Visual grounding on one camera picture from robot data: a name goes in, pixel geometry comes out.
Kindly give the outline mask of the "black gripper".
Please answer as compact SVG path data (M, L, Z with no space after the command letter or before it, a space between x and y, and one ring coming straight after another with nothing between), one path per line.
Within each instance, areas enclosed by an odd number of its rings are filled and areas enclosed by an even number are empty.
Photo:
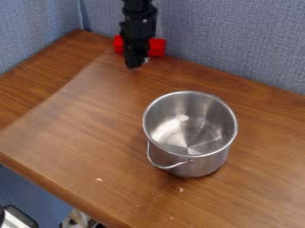
M156 34L157 8L152 0L122 0L124 20L118 23L124 40L125 66L129 69L148 63L148 39Z

